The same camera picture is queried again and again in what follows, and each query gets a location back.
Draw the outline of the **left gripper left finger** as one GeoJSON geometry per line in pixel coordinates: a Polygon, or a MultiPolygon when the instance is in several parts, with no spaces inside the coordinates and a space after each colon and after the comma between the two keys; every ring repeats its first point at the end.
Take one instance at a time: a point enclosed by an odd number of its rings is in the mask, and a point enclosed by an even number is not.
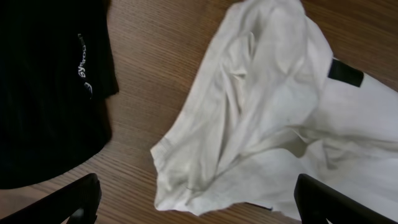
{"type": "Polygon", "coordinates": [[[39,201],[1,219],[1,224],[94,224],[102,192],[95,173],[70,183],[39,201]]]}

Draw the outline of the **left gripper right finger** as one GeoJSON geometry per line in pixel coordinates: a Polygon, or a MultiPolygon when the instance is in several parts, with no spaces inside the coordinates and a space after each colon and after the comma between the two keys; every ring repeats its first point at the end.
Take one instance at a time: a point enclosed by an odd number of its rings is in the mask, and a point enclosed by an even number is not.
{"type": "Polygon", "coordinates": [[[303,224],[397,224],[307,174],[299,174],[294,198],[303,224]]]}

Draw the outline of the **white t-shirt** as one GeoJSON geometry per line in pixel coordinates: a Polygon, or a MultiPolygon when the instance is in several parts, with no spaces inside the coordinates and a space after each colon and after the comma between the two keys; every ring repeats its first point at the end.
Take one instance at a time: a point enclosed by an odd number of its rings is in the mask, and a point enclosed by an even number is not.
{"type": "Polygon", "coordinates": [[[160,211],[252,203],[299,219],[308,174],[397,219],[397,93],[334,58],[300,1],[229,8],[151,154],[160,211]]]}

